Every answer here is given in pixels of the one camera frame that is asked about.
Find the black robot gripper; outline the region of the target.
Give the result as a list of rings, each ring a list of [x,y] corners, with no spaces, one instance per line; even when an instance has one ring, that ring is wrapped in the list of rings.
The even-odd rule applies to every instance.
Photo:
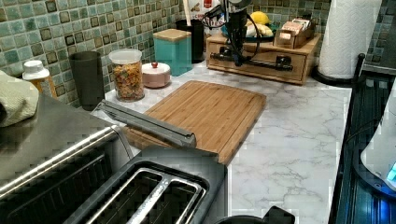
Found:
[[[247,32],[247,7],[251,2],[252,0],[224,0],[226,29],[231,44],[236,48],[233,50],[233,60],[236,66],[242,66],[245,60],[241,48]]]

